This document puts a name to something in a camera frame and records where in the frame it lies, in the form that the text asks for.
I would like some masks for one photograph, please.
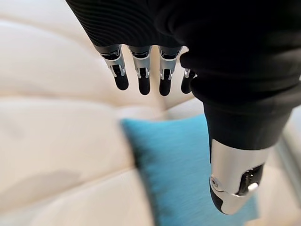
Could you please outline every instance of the white leather surface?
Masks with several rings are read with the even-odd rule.
[[[0,213],[133,166],[103,104],[0,99]]]
[[[138,172],[97,180],[0,217],[1,226],[153,226]]]
[[[294,152],[296,161],[301,164],[301,106],[293,110],[285,126],[284,136],[290,149]]]
[[[193,98],[167,110],[170,119],[184,119],[204,114],[203,102]]]

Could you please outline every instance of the blue pillow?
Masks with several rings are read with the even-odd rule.
[[[243,226],[257,218],[254,198],[235,215],[220,213],[212,203],[204,115],[162,122],[126,119],[122,125],[157,226]]]

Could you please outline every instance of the prosthetic hand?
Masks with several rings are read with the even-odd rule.
[[[120,44],[132,52],[143,95],[150,50],[160,49],[160,93],[169,94],[181,46],[181,90],[204,103],[209,187],[234,214],[256,191],[264,163],[292,109],[301,104],[298,0],[66,0],[119,89],[128,88]]]

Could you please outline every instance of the couch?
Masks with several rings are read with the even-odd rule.
[[[178,62],[162,97],[154,47],[143,96],[123,46],[120,91],[64,0],[0,5],[0,226],[154,225],[119,120],[202,113],[181,93],[184,69]]]

